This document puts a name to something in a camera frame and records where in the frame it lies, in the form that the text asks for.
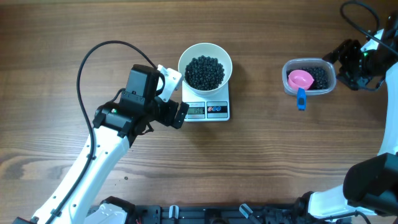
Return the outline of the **white digital kitchen scale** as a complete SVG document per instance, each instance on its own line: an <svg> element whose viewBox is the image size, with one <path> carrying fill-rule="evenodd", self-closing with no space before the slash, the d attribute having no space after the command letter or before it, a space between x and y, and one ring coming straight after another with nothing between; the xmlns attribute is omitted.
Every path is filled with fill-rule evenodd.
<svg viewBox="0 0 398 224"><path fill-rule="evenodd" d="M198 95L182 84L182 101L189 105L185 122L216 122L230 119L229 88L225 84L211 95Z"/></svg>

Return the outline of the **pink scoop with blue handle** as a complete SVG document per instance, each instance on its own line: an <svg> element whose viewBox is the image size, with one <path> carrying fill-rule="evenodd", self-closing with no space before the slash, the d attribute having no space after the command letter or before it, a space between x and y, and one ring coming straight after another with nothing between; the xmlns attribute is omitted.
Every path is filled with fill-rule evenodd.
<svg viewBox="0 0 398 224"><path fill-rule="evenodd" d="M312 86L315 80L310 73L304 70L293 70L289 73L288 84L291 89L296 90L297 108L305 111L307 105L306 91Z"/></svg>

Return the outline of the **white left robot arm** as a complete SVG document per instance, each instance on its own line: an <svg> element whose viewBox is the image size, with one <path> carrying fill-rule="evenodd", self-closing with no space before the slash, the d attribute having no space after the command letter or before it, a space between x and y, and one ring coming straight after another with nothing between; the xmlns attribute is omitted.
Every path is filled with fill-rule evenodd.
<svg viewBox="0 0 398 224"><path fill-rule="evenodd" d="M153 129L150 122L181 128L186 103L170 99L183 76L171 68L133 66L118 103L107 102L95 114L85 147L52 196L29 223L124 223L133 205L112 205L111 211L88 211L107 176L128 152L134 140Z"/></svg>

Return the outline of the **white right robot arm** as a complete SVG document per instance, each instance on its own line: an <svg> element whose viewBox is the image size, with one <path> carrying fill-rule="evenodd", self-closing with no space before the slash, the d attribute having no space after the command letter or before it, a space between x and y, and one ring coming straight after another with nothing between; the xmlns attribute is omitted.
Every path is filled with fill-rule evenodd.
<svg viewBox="0 0 398 224"><path fill-rule="evenodd" d="M339 61L339 81L351 90L365 90L379 77L387 85L387 114L378 154L351 167L337 187L307 192L296 200L294 223L336 222L352 216L397 215L397 12L392 12L380 37L363 32L368 42L348 40L325 56Z"/></svg>

